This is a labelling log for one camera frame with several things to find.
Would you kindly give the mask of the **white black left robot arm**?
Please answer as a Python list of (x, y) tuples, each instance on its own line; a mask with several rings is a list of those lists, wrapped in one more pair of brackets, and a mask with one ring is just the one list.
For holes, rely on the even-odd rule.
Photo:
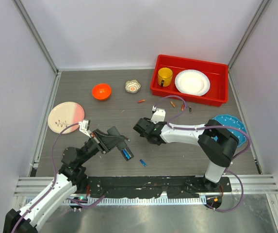
[(81, 133), (88, 136), (82, 148), (65, 149), (60, 169), (54, 169), (52, 181), (28, 204), (18, 211), (11, 209), (5, 216), (3, 232), (37, 233), (55, 210), (72, 194), (83, 193), (87, 187), (87, 175), (83, 164), (97, 153), (106, 154), (118, 148), (126, 160), (133, 157), (125, 136), (116, 127), (106, 133), (89, 130), (89, 121), (83, 120), (69, 125), (78, 126)]

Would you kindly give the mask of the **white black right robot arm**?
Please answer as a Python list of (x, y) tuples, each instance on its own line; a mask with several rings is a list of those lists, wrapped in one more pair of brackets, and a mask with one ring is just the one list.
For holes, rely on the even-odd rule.
[(220, 186), (225, 170), (230, 166), (239, 144), (238, 138), (218, 121), (197, 126), (176, 125), (166, 121), (154, 122), (141, 118), (133, 129), (154, 145), (184, 143), (199, 146), (209, 158), (203, 177), (203, 187), (212, 192)]

